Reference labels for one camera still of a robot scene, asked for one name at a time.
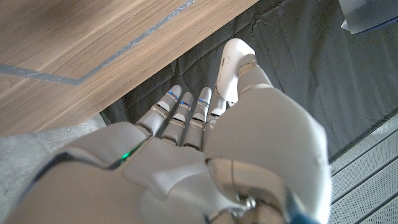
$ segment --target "metal grating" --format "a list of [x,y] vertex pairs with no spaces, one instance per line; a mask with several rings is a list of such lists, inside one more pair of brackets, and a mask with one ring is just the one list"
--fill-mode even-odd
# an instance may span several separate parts
[[398,197],[367,217],[361,224],[393,224],[398,223]]
[[332,201],[339,200],[350,190],[364,182],[398,156],[398,132],[389,136],[376,147],[331,178]]
[[360,222],[398,193],[398,159],[330,207],[329,223]]
[[335,162],[331,164],[333,168],[333,175],[344,169],[350,162],[362,156],[365,152],[372,149],[385,138],[390,136],[398,129],[398,115],[392,117],[389,121],[384,123],[380,128],[377,128],[369,136],[360,141],[357,145],[352,147],[349,151],[344,153]]

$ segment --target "gray floor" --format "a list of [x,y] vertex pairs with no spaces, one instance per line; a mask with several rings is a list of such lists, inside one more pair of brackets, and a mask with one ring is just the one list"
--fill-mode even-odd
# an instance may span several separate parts
[[0,223],[20,191],[21,184],[41,160],[70,141],[105,127],[97,114],[68,128],[0,138]]

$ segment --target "white robotic hand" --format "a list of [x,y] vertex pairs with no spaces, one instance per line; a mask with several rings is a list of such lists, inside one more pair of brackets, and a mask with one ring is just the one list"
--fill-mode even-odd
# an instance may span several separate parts
[[211,100],[204,88],[189,120],[184,94],[155,138],[181,94],[173,86],[135,125],[54,153],[6,223],[327,222],[325,132],[272,87],[246,43],[226,44]]

